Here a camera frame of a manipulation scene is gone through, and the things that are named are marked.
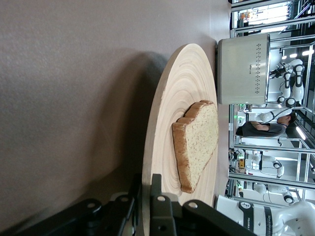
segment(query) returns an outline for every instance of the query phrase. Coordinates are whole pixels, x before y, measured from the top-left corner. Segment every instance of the round wooden board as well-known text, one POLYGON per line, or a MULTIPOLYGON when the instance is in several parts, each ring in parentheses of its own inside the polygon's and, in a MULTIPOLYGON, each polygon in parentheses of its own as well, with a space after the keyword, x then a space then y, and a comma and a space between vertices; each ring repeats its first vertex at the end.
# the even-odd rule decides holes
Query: round wooden board
POLYGON ((168 61, 151 107, 142 171, 145 235, 148 235, 150 223, 152 174, 162 175, 162 192, 176 194, 181 205, 191 199, 202 200, 210 206, 213 204, 218 147, 202 172, 196 190, 188 194, 181 191, 173 146, 172 123, 200 100, 213 101, 217 107, 211 66, 199 45, 184 45, 168 61))

